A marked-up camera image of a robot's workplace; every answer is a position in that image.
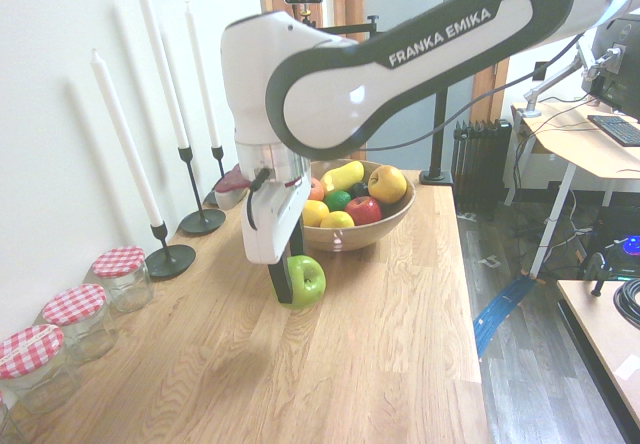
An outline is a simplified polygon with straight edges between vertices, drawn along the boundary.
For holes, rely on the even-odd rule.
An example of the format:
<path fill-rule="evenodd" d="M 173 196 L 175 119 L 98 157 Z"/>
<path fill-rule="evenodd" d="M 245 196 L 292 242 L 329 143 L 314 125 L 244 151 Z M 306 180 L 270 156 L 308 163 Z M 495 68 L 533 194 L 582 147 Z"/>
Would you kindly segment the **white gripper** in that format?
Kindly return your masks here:
<path fill-rule="evenodd" d="M 242 234 L 247 259 L 255 264 L 269 264 L 269 275 L 281 304 L 293 303 L 293 285 L 287 256 L 282 255 L 289 241 L 291 256 L 305 254 L 304 225 L 301 214 L 309 197 L 311 182 L 301 179 L 286 187 L 267 181 L 245 200 Z"/>

